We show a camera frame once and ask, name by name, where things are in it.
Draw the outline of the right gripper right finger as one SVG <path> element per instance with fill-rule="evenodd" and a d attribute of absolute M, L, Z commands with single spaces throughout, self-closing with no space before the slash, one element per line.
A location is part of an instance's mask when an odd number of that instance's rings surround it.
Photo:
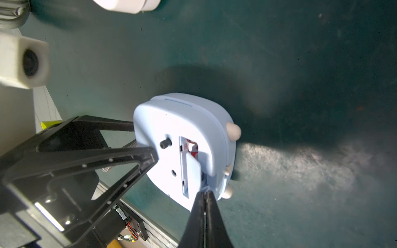
<path fill-rule="evenodd" d="M 206 248 L 233 248 L 212 191 L 205 193 L 205 213 Z"/>

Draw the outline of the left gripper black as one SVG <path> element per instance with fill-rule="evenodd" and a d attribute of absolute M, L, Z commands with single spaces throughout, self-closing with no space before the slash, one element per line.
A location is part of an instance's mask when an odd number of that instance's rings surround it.
<path fill-rule="evenodd" d="M 40 152 L 13 150 L 1 157 L 2 183 L 22 205 L 16 215 L 49 247 L 78 247 L 116 202 L 158 161 L 151 147 Z M 96 170 L 134 164 L 97 199 Z"/>

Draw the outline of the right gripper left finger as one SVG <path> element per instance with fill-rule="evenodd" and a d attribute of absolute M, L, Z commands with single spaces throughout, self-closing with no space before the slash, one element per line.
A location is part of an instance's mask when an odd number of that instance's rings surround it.
<path fill-rule="evenodd" d="M 204 193 L 196 195 L 186 229 L 178 248 L 203 248 L 205 230 L 205 199 Z"/>

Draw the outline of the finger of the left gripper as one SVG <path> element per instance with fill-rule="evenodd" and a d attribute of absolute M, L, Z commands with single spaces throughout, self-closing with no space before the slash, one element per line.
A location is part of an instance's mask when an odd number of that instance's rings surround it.
<path fill-rule="evenodd" d="M 28 151 L 56 152 L 106 149 L 101 131 L 133 132 L 133 122 L 96 116 L 79 116 L 35 134 L 1 156 L 1 161 L 19 161 Z"/>

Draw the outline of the red battery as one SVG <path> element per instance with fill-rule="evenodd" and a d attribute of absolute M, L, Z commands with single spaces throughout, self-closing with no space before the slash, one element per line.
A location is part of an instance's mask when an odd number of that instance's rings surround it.
<path fill-rule="evenodd" d="M 187 141 L 187 145 L 188 145 L 188 150 L 190 152 L 190 154 L 196 159 L 198 160 L 198 144 L 190 139 L 186 139 Z"/>

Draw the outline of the blue alarm clock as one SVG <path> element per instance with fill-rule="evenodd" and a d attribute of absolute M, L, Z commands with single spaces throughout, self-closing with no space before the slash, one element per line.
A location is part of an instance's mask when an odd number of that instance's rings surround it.
<path fill-rule="evenodd" d="M 221 105 L 182 93 L 155 96 L 136 107 L 133 124 L 138 145 L 152 147 L 158 155 L 149 179 L 172 200 L 188 210 L 195 200 L 185 193 L 186 139 L 199 147 L 200 191 L 210 190 L 216 199 L 232 197 L 229 182 L 242 131 Z"/>

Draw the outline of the white alarm clock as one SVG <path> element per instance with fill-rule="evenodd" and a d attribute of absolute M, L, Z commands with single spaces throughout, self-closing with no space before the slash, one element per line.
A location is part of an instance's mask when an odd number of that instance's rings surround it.
<path fill-rule="evenodd" d="M 137 14 L 155 10 L 161 0 L 94 0 L 94 2 L 109 11 Z"/>

